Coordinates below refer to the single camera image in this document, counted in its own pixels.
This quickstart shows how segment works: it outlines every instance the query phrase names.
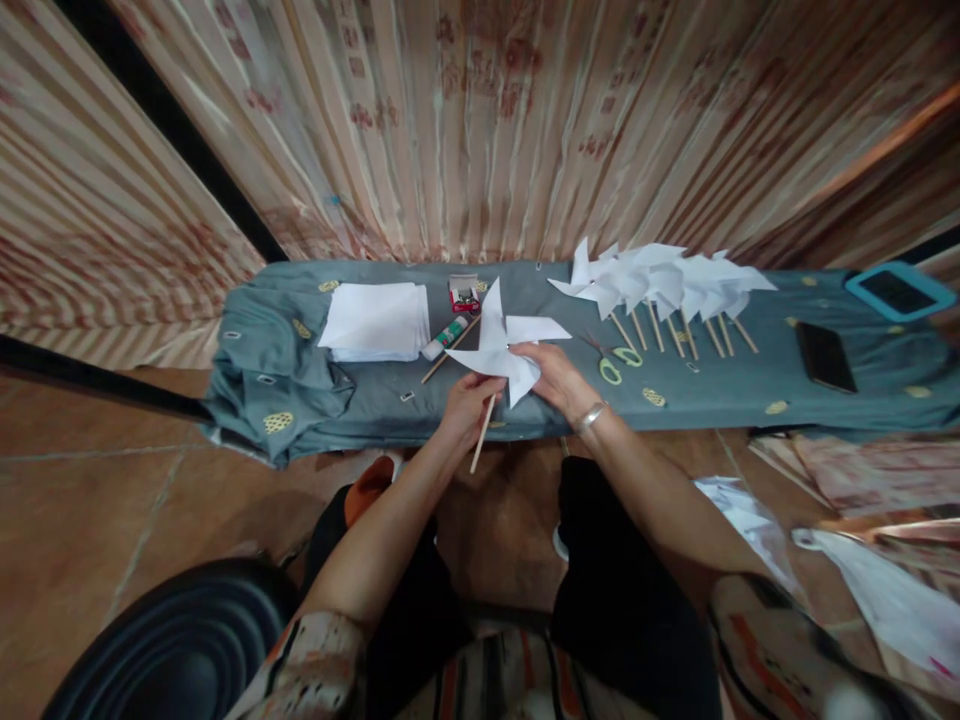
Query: glue stick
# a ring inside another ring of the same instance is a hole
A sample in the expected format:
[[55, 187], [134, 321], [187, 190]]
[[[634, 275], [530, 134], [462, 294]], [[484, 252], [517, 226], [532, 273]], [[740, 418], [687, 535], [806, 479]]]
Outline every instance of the glue stick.
[[440, 356], [440, 353], [443, 352], [443, 349], [460, 337], [460, 334], [466, 329], [466, 318], [458, 317], [447, 325], [439, 335], [427, 343], [427, 346], [420, 352], [427, 360], [436, 360]]

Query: black chair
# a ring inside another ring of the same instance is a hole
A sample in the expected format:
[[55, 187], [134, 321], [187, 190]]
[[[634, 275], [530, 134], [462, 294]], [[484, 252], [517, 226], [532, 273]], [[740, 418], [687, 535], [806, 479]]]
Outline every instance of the black chair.
[[278, 567], [217, 560], [158, 585], [110, 623], [77, 660], [47, 720], [220, 720], [298, 606]]

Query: smartphone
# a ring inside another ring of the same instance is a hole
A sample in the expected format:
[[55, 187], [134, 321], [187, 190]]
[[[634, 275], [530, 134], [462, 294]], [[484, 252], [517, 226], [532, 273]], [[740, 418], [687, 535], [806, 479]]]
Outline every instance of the smartphone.
[[798, 322], [797, 340], [800, 342], [800, 353], [807, 368], [807, 376], [813, 382], [840, 392], [857, 392], [847, 354], [843, 351], [843, 343], [837, 333], [817, 325]]

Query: tiled floor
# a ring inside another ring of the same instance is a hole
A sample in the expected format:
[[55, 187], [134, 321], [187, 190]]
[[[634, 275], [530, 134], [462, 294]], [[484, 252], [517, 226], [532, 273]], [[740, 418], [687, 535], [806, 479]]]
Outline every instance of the tiled floor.
[[[197, 371], [133, 375], [189, 395], [206, 385]], [[744, 477], [787, 530], [829, 517], [742, 432], [649, 437], [687, 477]], [[36, 717], [100, 629], [163, 579], [244, 541], [285, 554], [369, 458], [276, 472], [211, 447], [189, 423], [0, 377], [0, 717]], [[462, 596], [550, 610], [565, 572], [552, 545], [561, 459], [558, 441], [490, 445], [476, 475], [458, 472], [437, 510], [438, 547]], [[878, 669], [833, 565], [789, 552], [815, 617]]]

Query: hand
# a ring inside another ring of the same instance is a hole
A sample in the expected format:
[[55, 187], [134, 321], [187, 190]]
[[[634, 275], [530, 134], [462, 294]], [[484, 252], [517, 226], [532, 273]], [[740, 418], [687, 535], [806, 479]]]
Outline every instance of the hand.
[[512, 346], [510, 352], [540, 366], [540, 379], [533, 391], [562, 412], [571, 427], [601, 401], [600, 394], [556, 345], [522, 343]]
[[456, 452], [466, 454], [480, 439], [480, 430], [487, 416], [487, 398], [491, 398], [490, 402], [500, 400], [503, 397], [500, 391], [506, 384], [506, 378], [487, 378], [477, 373], [460, 378], [450, 388], [447, 409], [437, 434], [451, 442]]

